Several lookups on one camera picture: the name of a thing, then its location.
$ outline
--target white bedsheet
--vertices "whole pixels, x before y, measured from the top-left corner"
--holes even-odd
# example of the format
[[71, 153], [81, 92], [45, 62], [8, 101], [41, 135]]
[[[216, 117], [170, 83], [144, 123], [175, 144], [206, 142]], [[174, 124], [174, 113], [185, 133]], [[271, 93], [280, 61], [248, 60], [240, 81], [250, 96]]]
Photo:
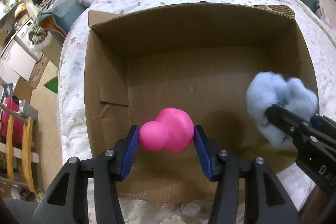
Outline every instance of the white bedsheet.
[[[320, 113], [336, 120], [336, 80], [333, 79], [333, 75], [336, 75], [336, 49], [333, 46], [333, 44], [336, 45], [335, 37], [329, 27], [300, 0], [95, 0], [68, 33], [61, 55], [57, 114], [63, 162], [66, 162], [71, 156], [78, 156], [81, 160], [92, 157], [86, 131], [83, 93], [84, 61], [89, 32], [88, 10], [127, 14], [161, 5], [200, 1], [242, 5], [282, 4], [293, 9], [313, 61], [318, 84]], [[295, 164], [281, 172], [278, 177], [290, 194], [296, 208], [300, 209], [314, 187], [314, 183]], [[92, 182], [89, 184], [88, 203], [91, 220], [95, 223]], [[170, 213], [183, 216], [181, 212], [184, 205], [179, 205], [181, 208], [178, 208], [177, 205], [177, 207], [164, 205], [169, 209], [162, 213], [162, 208], [159, 210], [156, 206], [145, 202], [121, 201], [121, 203], [126, 223], [160, 223], [164, 217], [167, 217], [165, 223], [169, 223], [167, 221], [172, 216]], [[194, 204], [201, 207], [208, 206], [206, 202], [202, 204], [195, 202]], [[194, 217], [195, 223], [202, 223], [200, 222], [201, 218], [204, 216], [198, 213]]]

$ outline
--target gray container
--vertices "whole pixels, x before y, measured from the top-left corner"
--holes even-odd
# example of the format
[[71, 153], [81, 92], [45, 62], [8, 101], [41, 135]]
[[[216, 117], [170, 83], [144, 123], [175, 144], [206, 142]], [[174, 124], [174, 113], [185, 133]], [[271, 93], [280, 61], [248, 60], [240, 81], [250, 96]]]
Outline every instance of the gray container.
[[39, 117], [39, 112], [29, 103], [27, 103], [26, 100], [19, 100], [19, 114], [23, 118], [32, 117], [33, 123], [37, 122], [37, 119]]

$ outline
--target blue plush toy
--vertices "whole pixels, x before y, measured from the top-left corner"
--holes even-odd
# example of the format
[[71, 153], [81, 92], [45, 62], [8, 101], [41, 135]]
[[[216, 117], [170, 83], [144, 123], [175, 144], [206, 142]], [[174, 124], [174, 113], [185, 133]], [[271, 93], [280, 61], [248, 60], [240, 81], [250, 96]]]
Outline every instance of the blue plush toy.
[[290, 78], [286, 82], [281, 75], [272, 72], [256, 75], [247, 89], [246, 99], [250, 117], [262, 135], [277, 149], [289, 148], [293, 139], [268, 122], [265, 110], [278, 104], [309, 121], [318, 107], [316, 95], [306, 89], [300, 79]]

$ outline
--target cardboard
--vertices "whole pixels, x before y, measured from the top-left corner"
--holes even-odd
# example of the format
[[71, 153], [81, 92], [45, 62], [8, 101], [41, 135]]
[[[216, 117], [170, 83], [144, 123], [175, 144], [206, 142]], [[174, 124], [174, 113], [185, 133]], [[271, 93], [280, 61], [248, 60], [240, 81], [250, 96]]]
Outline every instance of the cardboard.
[[11, 198], [11, 185], [8, 182], [0, 181], [0, 197]]
[[[294, 13], [284, 6], [179, 4], [126, 15], [89, 11], [85, 112], [93, 156], [124, 138], [130, 126], [165, 107], [186, 111], [219, 146], [243, 159], [261, 156], [275, 172], [297, 152], [273, 149], [250, 119], [246, 90], [261, 71], [316, 78]], [[153, 202], [213, 198], [191, 144], [179, 154], [139, 146], [121, 196]]]

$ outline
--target washing machine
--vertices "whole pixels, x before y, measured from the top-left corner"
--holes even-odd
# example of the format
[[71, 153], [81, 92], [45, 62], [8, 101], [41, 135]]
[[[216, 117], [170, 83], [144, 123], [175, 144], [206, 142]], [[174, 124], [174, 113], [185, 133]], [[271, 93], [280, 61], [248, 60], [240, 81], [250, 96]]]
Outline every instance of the washing machine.
[[42, 58], [41, 52], [31, 52], [29, 50], [29, 46], [32, 42], [32, 38], [34, 35], [33, 32], [33, 20], [30, 18], [27, 22], [21, 27], [21, 29], [17, 32], [14, 40], [32, 57], [36, 62], [39, 62]]

